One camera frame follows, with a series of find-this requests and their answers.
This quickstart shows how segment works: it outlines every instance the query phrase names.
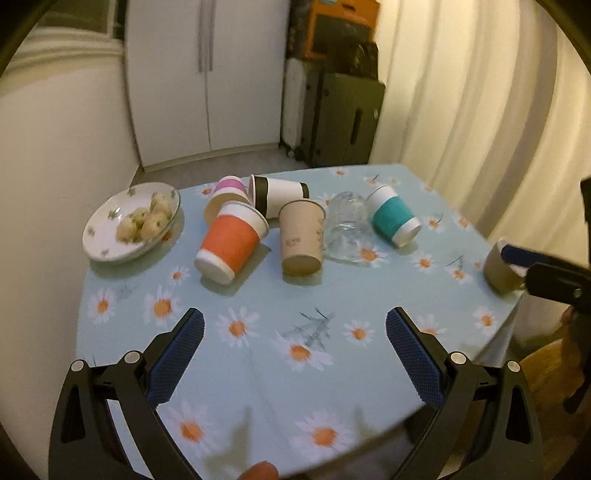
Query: blue gripper pad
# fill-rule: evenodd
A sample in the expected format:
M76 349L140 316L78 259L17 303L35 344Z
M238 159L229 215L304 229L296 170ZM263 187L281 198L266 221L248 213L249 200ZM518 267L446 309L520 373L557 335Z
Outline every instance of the blue gripper pad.
M420 332L394 309L386 317L386 335L418 396L438 410L445 403L441 370L423 346L419 338Z
M503 259L503 262L509 265L517 265L524 268L530 268L534 263L548 262L548 256L544 254L516 247L511 244L507 244L503 247L503 250L501 250L501 258Z
M197 347L203 340L204 331L203 314L195 310L150 369L146 399L152 409L170 400Z

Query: white floral plate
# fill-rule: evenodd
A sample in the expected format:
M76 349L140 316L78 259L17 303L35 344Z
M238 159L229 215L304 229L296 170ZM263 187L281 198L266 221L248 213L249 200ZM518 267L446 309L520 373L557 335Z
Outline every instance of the white floral plate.
M166 227L156 238L147 242L124 243L115 238L117 226L123 217L138 207L150 208L154 193L162 193L170 198L173 216ZM166 183L142 183L134 185L113 195L90 217L82 234L82 248L86 255L97 262L123 262L132 260L151 250L170 230L178 209L181 197L178 190Z

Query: tipped over cup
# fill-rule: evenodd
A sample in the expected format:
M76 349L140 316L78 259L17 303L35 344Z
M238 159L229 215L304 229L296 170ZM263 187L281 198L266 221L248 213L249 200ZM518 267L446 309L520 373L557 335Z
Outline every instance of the tipped over cup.
M226 202L195 256L195 267L204 277L229 285L268 232L269 224L254 207Z
M212 196L209 198L207 206L203 212L205 222L211 225L220 212L222 205L226 202L237 201L250 203L246 186L242 180L233 175L222 178L213 189Z
M251 175L248 198L265 218L271 219L279 217L280 210L287 203L309 199L310 191L305 183Z
M313 200L294 200L281 209L281 266L285 273L306 277L320 270L325 218L326 212Z
M421 231L421 222L390 185L376 188L365 203L376 231L395 247L409 244Z

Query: daisy flower pattern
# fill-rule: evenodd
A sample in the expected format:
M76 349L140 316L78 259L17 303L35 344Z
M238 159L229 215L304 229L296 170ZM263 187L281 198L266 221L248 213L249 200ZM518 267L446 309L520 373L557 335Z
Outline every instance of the daisy flower pattern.
M350 323L345 323L345 331L343 332L349 342L364 347L374 341L374 333L375 330L369 329L369 322L361 320L351 320Z
M156 321L156 325L166 325L168 320L177 320L180 318L182 307L179 300L169 291L162 291L162 285L158 286L156 296L149 293L144 299L144 320L149 323Z
M188 446L197 458L215 453L218 432L207 415L207 407L191 408L186 400L181 402L181 411L168 407L161 415L166 429L179 446Z
M427 192L429 195L435 194L435 190L428 183L421 183L421 190Z
M175 286L180 285L183 281L191 276L187 267L174 267L168 277L168 282Z
M389 263L388 261L388 254L384 251L381 251L377 248L373 250L368 250L366 248L362 248L359 251L359 255L363 260L365 260L369 265L372 267L380 267L384 263Z
M88 302L88 316L98 325L108 322L115 315L115 292L110 288L100 289Z
M363 181L368 185L371 185L372 187L377 187L381 185L381 183L378 181L378 178L378 175L376 175L375 177L363 177Z
M442 223L443 220L443 215L441 215L440 217L426 217L424 220L425 225L427 225L427 228L429 230L435 230L437 233L442 233L445 231L445 227L443 226Z
M307 346L301 336L287 339L282 337L279 332L275 333L277 337L271 342L293 371L301 372L306 365L324 370L325 365L333 364L331 355Z
M449 273L451 278L455 278L458 283L468 283L472 281L472 276L468 275L461 268L450 265L449 267L446 267L445 270L447 273Z
M424 254L417 252L412 256L414 266L417 267L421 272L429 274L433 271L434 265L431 260L431 254Z
M462 230L468 230L472 224L466 217L462 217L461 215L456 215L455 218L456 225L460 227Z
M331 168L330 173L335 177L345 177L349 172L346 168Z
M248 345L247 337L258 337L253 330L254 324L258 321L258 313L248 313L245 307L241 307L238 315L234 309L228 309L229 315L218 315L216 322L217 333L222 342L228 343L231 347Z
M417 319L414 321L417 328L423 333L429 333L433 336L439 336L447 332L446 328L440 328L439 324L436 322L435 317L429 313L424 317L420 315L417 316Z
M215 183L206 183L205 185L200 185L199 187L195 188L195 195L207 199L213 193L215 186Z
M330 201L334 198L334 195L329 195L328 193L323 193L320 195L317 200L323 207L328 207L330 205Z
M480 329L486 336L490 336L495 331L495 316L484 306L478 307L474 312L476 321L476 328Z
M353 445L353 432L335 414L317 411L295 425L303 434L293 437L291 446L310 462L328 460Z

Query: table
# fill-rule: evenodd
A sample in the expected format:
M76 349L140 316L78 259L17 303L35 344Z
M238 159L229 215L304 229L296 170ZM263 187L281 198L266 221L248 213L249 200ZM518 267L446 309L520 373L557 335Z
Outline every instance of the table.
M482 275L490 245L401 165L270 175L306 182L324 205L339 192L367 195L392 184L424 224L395 250L377 239L367 263L325 260L315 277L282 275L272 228L234 284L202 280L193 258L207 227L213 185L184 189L162 245L123 265L91 264L78 321L77 355L117 362L170 330L189 307L205 337L172 399L157 409L204 480L232 478L269 460L282 475L354 450L400 424L422 403L389 344L386 313L402 306L448 351L475 359L518 296L499 297ZM120 410L112 408L134 468L148 474Z

